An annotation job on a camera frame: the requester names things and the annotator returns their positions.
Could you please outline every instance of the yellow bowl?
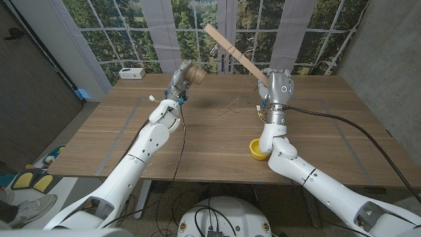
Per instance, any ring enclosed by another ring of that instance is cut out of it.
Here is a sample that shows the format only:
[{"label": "yellow bowl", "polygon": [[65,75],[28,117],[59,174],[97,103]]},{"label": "yellow bowl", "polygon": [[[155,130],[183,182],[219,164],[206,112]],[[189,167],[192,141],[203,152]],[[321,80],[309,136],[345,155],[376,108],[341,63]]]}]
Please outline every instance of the yellow bowl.
[{"label": "yellow bowl", "polygon": [[259,139],[254,139],[250,142],[250,155],[255,158],[256,160],[263,160],[268,156],[268,154],[265,154],[260,151],[259,148]]}]

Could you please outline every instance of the ball of twine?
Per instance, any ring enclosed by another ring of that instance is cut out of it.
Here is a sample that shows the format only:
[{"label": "ball of twine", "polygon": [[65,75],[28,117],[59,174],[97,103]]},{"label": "ball of twine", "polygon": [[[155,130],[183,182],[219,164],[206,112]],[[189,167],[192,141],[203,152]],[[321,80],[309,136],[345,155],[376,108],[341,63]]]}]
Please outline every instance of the ball of twine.
[{"label": "ball of twine", "polygon": [[205,75],[206,72],[203,69],[200,69],[199,65],[191,65],[184,72],[184,78],[197,85],[200,85],[200,83],[202,83],[202,80],[205,77]]}]

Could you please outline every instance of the wooden stick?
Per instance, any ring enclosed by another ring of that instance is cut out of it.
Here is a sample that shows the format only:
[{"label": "wooden stick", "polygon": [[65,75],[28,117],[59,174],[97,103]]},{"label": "wooden stick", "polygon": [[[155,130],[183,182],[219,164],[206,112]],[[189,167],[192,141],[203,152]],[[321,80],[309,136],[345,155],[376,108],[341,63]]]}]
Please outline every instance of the wooden stick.
[{"label": "wooden stick", "polygon": [[213,28],[210,24],[207,24],[205,31],[221,45],[227,52],[235,57],[247,70],[257,77],[263,84],[268,86],[268,78],[238,49],[236,49],[224,36],[219,34],[218,30]]}]

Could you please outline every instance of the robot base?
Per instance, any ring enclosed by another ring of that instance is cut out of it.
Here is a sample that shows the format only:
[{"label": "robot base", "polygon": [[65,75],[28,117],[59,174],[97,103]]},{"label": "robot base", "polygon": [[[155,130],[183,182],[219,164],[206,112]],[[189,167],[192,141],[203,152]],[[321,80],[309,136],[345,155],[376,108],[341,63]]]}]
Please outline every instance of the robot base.
[{"label": "robot base", "polygon": [[[214,209],[215,213],[205,207]],[[229,222],[216,211],[223,214],[223,216],[230,221],[232,227]],[[212,197],[210,198],[210,201],[209,199],[206,199],[199,202],[182,217],[178,227],[177,236],[201,237],[195,223],[197,223],[204,236],[272,236],[268,219],[263,215],[263,213],[250,203],[236,197]]]}]

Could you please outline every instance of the white box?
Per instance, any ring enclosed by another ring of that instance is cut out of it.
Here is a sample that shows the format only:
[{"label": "white box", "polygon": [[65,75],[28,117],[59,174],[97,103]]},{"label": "white box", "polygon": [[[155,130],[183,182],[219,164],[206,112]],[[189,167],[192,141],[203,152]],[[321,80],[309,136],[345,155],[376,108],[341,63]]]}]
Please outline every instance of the white box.
[{"label": "white box", "polygon": [[144,68],[122,68],[118,72],[121,79],[142,79],[145,76]]}]

